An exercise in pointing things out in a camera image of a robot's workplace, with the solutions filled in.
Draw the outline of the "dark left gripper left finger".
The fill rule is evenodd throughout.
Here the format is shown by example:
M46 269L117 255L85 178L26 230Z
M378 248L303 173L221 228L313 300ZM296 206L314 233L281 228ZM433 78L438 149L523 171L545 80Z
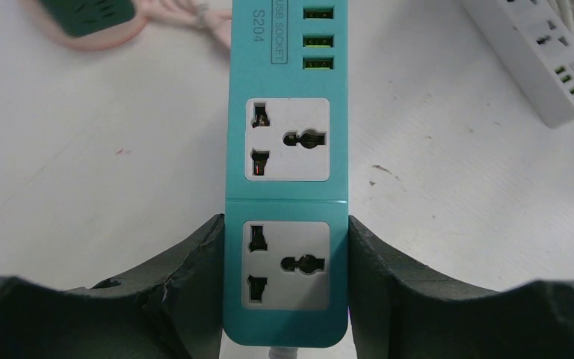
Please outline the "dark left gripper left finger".
M0 358L218 358L224 216L91 288L0 277Z

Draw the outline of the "teal power strip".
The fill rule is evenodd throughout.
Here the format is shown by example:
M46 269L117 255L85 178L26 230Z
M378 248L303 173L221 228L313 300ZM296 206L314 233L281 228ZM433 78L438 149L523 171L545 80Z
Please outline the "teal power strip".
M348 326L348 3L232 10L223 328L330 347Z

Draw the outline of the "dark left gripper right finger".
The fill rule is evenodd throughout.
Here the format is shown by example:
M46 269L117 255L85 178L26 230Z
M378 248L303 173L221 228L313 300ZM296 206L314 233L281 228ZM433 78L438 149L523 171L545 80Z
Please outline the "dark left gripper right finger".
M393 248L355 217L348 261L358 358L574 358L574 280L485 289Z

